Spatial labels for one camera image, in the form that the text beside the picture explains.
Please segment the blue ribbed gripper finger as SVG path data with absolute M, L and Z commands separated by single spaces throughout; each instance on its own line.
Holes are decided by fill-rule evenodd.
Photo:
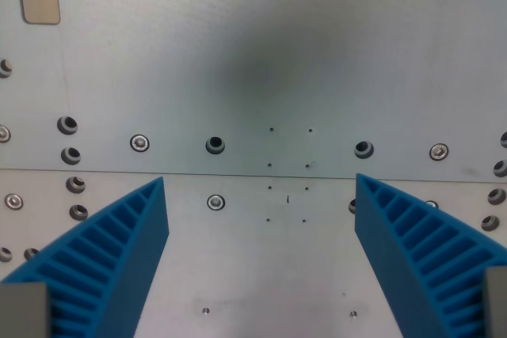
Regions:
M 355 232 L 404 337 L 484 337 L 485 270 L 506 249 L 446 212 L 356 176 Z
M 133 337 L 169 234 L 159 177 L 68 230 L 3 282 L 48 287 L 53 337 Z

